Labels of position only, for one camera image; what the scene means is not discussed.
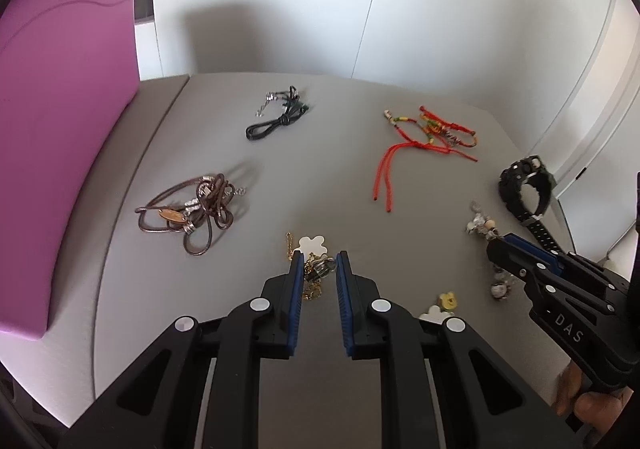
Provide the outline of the person's right hand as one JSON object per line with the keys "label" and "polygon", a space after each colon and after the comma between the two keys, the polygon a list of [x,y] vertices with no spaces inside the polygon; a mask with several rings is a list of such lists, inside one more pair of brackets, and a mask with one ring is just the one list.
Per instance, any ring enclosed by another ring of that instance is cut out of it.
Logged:
{"label": "person's right hand", "polygon": [[604,435],[613,426],[631,399],[630,388],[613,394],[582,393],[584,373],[575,362],[570,362],[559,376],[555,401],[552,405],[557,415],[573,411],[582,423],[590,425],[599,435]]}

